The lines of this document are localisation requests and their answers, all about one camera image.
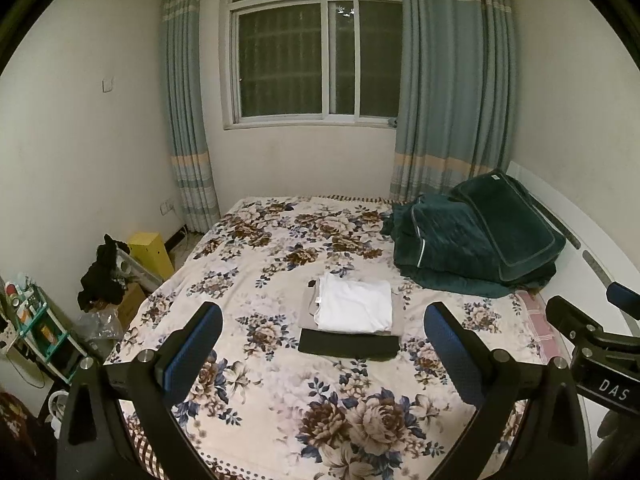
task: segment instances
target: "metal screw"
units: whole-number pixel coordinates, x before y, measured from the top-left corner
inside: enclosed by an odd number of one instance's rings
[[[506,363],[509,361],[510,358],[511,356],[506,350],[503,350],[502,348],[498,348],[497,350],[494,350],[494,359],[499,363]]]
[[[92,357],[85,357],[80,361],[80,367],[82,370],[88,370],[94,365],[94,359]]]
[[[148,363],[149,361],[151,361],[151,359],[154,358],[154,355],[156,355],[156,352],[153,351],[151,348],[147,348],[146,350],[143,350],[142,352],[140,352],[136,356],[136,359],[138,359],[138,361],[142,363]]]
[[[553,358],[553,362],[554,362],[554,366],[559,370],[564,370],[567,366],[564,358],[560,357],[559,355]]]

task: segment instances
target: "floral blanket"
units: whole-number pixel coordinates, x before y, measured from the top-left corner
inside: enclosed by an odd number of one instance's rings
[[[241,479],[427,478],[474,408],[464,404],[425,338],[425,307],[443,301],[489,348],[541,362],[518,295],[499,300],[420,288],[393,263],[380,234],[385,203],[329,198],[239,202],[183,268],[143,303],[109,361],[158,348],[213,300],[224,328],[184,402],[181,428],[213,471]],[[387,362],[324,358],[297,350],[307,283],[326,270],[388,280],[404,297],[401,351]],[[132,435],[142,429],[123,402]],[[485,473],[496,471],[517,428],[517,406]],[[154,473],[162,476],[156,466]]]

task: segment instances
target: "white window frame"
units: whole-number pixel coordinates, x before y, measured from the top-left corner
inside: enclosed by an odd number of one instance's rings
[[[251,128],[260,126],[287,126],[292,124],[352,124],[356,126],[379,126],[391,128],[388,118],[360,115],[360,0],[354,2],[355,42],[355,102],[353,115],[331,114],[329,74],[329,22],[330,1],[344,0],[220,0],[220,77],[222,90],[222,113],[224,129]],[[402,2],[402,0],[382,0]],[[301,4],[320,4],[322,23],[322,113],[283,114],[274,116],[241,117],[240,84],[238,63],[238,16],[257,10]]]

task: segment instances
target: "window sill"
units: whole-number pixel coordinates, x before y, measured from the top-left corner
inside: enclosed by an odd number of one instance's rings
[[[387,122],[343,122],[343,121],[327,121],[327,120],[297,120],[297,121],[248,121],[235,124],[225,124],[223,130],[244,130],[247,128],[274,128],[283,126],[357,126],[366,128],[382,128],[385,130],[395,131]]]

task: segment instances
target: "curtain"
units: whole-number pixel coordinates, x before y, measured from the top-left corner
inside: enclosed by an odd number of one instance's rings
[[[506,168],[515,63],[510,0],[402,0],[393,200]]]
[[[200,0],[163,0],[161,72],[169,146],[187,228],[207,232],[220,218],[202,119]]]

